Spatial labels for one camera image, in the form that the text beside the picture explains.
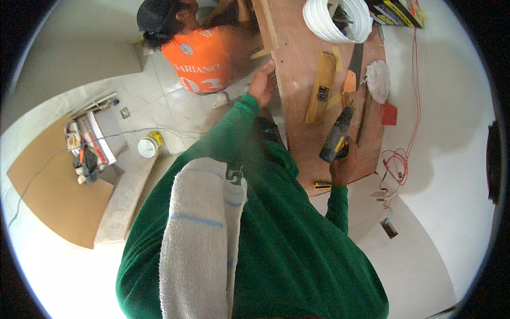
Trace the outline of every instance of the hand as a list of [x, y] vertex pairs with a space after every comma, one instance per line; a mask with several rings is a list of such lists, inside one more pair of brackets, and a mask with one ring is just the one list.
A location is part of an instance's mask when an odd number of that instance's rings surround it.
[[276, 80], [270, 79], [270, 76], [274, 72], [274, 60], [271, 59], [269, 62], [264, 65], [264, 67], [255, 74], [250, 83], [250, 88], [248, 89], [248, 94], [253, 96], [257, 102], [259, 102], [259, 107], [263, 109], [269, 99], [271, 98], [271, 93], [276, 87]]
[[329, 166], [332, 184], [339, 187], [347, 186], [350, 176], [356, 167], [356, 152], [358, 146], [353, 143], [351, 138], [347, 137], [349, 153], [344, 158], [337, 158]]

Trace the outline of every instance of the white bucket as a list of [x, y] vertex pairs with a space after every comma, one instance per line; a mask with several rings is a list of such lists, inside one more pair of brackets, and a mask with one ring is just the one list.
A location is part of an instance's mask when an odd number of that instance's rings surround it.
[[334, 43], [363, 43], [372, 32], [373, 19], [364, 0], [339, 0], [339, 6], [349, 16], [344, 36], [329, 16], [327, 0], [308, 0], [303, 7], [303, 18], [308, 28], [322, 40]]
[[163, 137], [159, 132], [152, 131], [138, 142], [138, 151], [143, 157], [153, 157], [159, 151]]

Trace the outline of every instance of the white rag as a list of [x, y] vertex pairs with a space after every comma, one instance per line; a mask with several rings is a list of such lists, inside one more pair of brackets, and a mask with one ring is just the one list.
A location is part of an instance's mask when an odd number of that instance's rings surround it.
[[199, 158], [175, 176], [159, 264], [163, 318], [232, 317], [247, 184], [232, 184], [226, 170]]

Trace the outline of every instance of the man in green shirt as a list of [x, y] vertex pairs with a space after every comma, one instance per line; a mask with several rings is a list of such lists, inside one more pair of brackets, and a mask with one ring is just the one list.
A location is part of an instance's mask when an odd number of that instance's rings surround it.
[[188, 162], [203, 157], [242, 170], [248, 185], [233, 317], [387, 317], [388, 299], [377, 273], [347, 236], [346, 184], [355, 146], [346, 159], [331, 165], [333, 187], [323, 217], [297, 182], [290, 153], [267, 132], [270, 129], [260, 129], [257, 115], [271, 96], [272, 72], [271, 60], [255, 75], [248, 93], [176, 159], [147, 197], [117, 275], [117, 299], [128, 318], [162, 317], [159, 260], [174, 177]]

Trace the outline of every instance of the red object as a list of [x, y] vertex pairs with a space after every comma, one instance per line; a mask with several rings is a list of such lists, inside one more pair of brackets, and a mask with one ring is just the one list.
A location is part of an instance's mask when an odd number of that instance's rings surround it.
[[389, 103], [381, 105], [381, 124], [397, 125], [397, 108]]

